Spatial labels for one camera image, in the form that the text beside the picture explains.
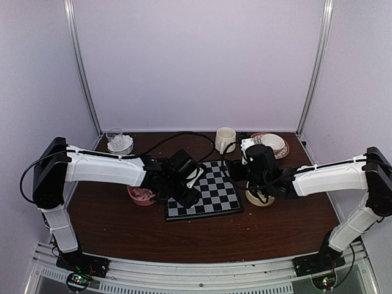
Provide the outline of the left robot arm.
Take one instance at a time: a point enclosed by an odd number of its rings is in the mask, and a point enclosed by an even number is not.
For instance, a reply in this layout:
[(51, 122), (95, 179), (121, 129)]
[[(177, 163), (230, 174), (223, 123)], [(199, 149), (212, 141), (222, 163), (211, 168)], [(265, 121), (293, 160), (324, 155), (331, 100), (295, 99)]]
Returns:
[(194, 184), (205, 173), (205, 166), (183, 149), (160, 160), (148, 154), (116, 156), (68, 145), (63, 137), (56, 137), (33, 166), (33, 203), (50, 226), (60, 258), (75, 272), (84, 271), (89, 262), (64, 206), (66, 182), (115, 183), (148, 189), (155, 196), (173, 198), (190, 208), (201, 196)]

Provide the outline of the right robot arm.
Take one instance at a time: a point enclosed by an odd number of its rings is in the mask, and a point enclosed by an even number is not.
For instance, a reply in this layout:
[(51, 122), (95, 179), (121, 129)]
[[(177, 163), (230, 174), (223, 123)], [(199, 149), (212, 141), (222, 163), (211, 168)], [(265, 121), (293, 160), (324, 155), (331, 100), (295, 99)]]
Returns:
[(391, 164), (376, 147), (360, 156), (325, 165), (279, 168), (272, 148), (250, 139), (241, 144), (242, 158), (228, 163), (233, 182), (247, 181), (245, 190), (267, 205), (271, 198), (295, 199), (319, 192), (363, 190), (365, 196), (349, 218), (325, 236), (314, 257), (327, 270), (350, 243), (374, 223), (391, 216)]

